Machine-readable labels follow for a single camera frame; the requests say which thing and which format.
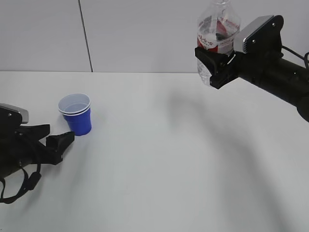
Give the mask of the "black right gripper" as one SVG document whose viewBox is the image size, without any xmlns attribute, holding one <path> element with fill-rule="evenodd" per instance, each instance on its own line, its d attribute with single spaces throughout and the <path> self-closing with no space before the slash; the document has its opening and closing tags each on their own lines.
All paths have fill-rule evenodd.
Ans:
<svg viewBox="0 0 309 232">
<path fill-rule="evenodd" d="M 281 51 L 268 50 L 253 54 L 232 52 L 228 56 L 196 47 L 195 56 L 209 70 L 210 86 L 216 89 L 239 77 L 254 85 L 285 84 Z"/>
</svg>

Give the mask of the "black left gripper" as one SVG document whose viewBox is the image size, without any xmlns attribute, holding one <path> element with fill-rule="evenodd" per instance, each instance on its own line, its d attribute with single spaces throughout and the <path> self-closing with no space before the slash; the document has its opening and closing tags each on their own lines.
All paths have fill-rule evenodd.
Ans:
<svg viewBox="0 0 309 232">
<path fill-rule="evenodd" d="M 12 137 L 0 141 L 1 178 L 30 164 L 59 164 L 74 139 L 73 131 L 50 135 L 50 124 L 20 126 Z"/>
</svg>

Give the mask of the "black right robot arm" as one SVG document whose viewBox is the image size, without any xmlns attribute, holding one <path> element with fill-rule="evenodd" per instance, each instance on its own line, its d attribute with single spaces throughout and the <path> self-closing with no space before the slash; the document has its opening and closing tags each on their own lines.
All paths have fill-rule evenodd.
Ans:
<svg viewBox="0 0 309 232">
<path fill-rule="evenodd" d="M 216 89 L 241 78 L 296 107 L 309 119 L 309 71 L 283 59 L 276 51 L 233 52 L 231 55 L 195 48 L 195 56 L 210 71 L 210 86 Z"/>
</svg>

